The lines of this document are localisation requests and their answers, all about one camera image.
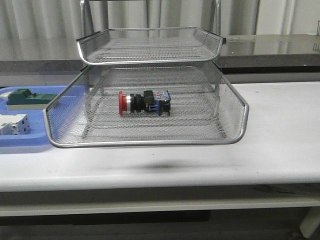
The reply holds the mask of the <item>red emergency stop button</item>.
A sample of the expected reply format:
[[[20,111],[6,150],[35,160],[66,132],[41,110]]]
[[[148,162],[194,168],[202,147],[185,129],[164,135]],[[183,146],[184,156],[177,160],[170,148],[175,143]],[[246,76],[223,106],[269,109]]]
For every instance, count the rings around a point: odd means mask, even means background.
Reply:
[[[152,112],[161,116],[163,113],[170,114],[171,96],[167,90],[145,90],[143,95],[140,94],[123,94],[118,93],[119,114],[140,113],[142,111]]]

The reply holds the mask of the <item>grey stone counter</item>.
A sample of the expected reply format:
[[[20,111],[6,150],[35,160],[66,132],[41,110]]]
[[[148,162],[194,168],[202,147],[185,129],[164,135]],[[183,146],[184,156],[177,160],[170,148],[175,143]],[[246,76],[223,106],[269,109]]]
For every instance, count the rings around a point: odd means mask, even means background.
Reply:
[[[317,82],[320,39],[314,35],[229,35],[217,66],[233,84]],[[76,40],[4,39],[0,85],[67,85],[82,68]]]

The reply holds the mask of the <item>blue plastic tray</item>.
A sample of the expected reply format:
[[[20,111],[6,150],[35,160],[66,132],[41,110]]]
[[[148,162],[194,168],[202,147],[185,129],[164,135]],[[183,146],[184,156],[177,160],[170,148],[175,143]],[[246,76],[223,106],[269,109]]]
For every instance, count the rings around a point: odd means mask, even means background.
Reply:
[[[32,93],[58,95],[65,88],[65,85],[12,86],[2,88],[0,93],[3,94],[18,89],[29,89]],[[79,115],[84,111],[85,92],[86,89],[83,84],[73,86],[62,94],[62,97],[58,99],[54,106],[49,108],[49,120],[54,138],[64,137],[69,131],[77,132],[77,120],[79,119]],[[30,130],[27,134],[2,135],[0,137],[0,146],[23,147],[48,144],[49,140],[43,118],[43,109],[45,107],[46,105],[39,109],[8,110],[7,101],[2,98],[0,100],[0,113],[2,115],[27,115]]]

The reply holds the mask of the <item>green terminal block module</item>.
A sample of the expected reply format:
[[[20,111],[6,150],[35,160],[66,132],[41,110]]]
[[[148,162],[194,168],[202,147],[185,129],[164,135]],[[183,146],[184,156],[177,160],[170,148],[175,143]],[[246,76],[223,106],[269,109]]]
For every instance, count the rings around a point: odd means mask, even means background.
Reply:
[[[28,88],[20,88],[8,95],[6,107],[8,110],[44,109],[57,94],[32,93]]]

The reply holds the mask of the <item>white circuit breaker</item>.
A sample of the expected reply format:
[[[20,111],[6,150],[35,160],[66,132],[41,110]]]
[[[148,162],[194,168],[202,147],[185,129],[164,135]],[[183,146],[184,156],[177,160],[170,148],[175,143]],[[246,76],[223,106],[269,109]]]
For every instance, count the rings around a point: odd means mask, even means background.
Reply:
[[[25,135],[30,130],[27,114],[0,115],[0,135]]]

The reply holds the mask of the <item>grey pleated curtain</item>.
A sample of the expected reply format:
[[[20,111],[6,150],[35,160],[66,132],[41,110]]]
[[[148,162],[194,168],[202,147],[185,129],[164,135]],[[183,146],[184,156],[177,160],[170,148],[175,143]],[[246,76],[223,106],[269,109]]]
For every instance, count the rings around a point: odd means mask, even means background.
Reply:
[[[92,1],[95,30],[108,28],[200,27],[212,20],[209,0]],[[288,35],[316,32],[317,0],[223,0],[221,34]],[[3,0],[1,39],[54,39],[82,35],[77,0]]]

